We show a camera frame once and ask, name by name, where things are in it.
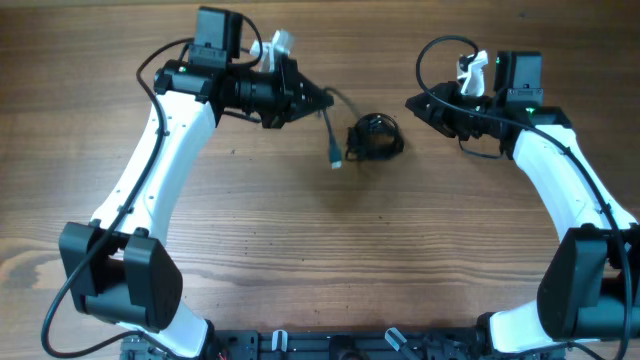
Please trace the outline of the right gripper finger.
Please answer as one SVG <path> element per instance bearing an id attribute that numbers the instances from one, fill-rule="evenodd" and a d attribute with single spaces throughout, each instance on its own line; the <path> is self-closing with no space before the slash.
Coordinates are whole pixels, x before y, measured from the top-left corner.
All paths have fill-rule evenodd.
<path id="1" fill-rule="evenodd" d="M 442 135 L 449 135 L 450 130 L 447 128 L 444 122 L 445 109 L 439 106 L 432 106 L 429 103 L 409 103 L 405 104 L 405 107 L 409 109 L 418 119 L 432 127 L 434 130 Z"/>
<path id="2" fill-rule="evenodd" d="M 409 110 L 430 110 L 433 108 L 431 100 L 429 93 L 421 93 L 407 99 L 405 107 Z"/>

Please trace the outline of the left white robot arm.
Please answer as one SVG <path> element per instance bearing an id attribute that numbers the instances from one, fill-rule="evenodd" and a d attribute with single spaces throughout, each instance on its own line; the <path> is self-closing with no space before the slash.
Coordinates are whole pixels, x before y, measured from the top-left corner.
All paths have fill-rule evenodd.
<path id="1" fill-rule="evenodd" d="M 86 223 L 59 238 L 61 296 L 77 311 L 122 327 L 171 359 L 219 359 L 213 324 L 183 302 L 183 277 L 166 249 L 169 222 L 200 150 L 223 116 L 279 129 L 333 103 L 291 57 L 293 36 L 256 39 L 242 61 L 249 19 L 201 7 L 180 55 L 144 85 L 151 111 L 116 186 Z"/>

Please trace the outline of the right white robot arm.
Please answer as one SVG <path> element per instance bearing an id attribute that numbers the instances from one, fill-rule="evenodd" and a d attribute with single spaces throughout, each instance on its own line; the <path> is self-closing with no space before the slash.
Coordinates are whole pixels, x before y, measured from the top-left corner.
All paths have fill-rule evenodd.
<path id="1" fill-rule="evenodd" d="M 564 112 L 544 106 L 541 54 L 499 52 L 492 97 L 483 93 L 487 62 L 485 52 L 461 58 L 456 80 L 406 106 L 448 138 L 497 139 L 555 226 L 560 244 L 535 299 L 488 316 L 489 349 L 522 355 L 571 342 L 626 345 L 639 335 L 639 223 L 595 174 Z"/>

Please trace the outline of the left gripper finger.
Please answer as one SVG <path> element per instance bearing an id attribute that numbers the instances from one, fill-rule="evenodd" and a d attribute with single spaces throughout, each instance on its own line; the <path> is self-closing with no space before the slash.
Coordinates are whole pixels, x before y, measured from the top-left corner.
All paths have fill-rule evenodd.
<path id="1" fill-rule="evenodd" d="M 326 105 L 321 103 L 292 103 L 287 111 L 287 122 L 294 122 L 325 109 Z"/>
<path id="2" fill-rule="evenodd" d="M 327 108 L 334 105 L 334 98 L 306 76 L 300 76 L 302 103 L 306 108 Z"/>

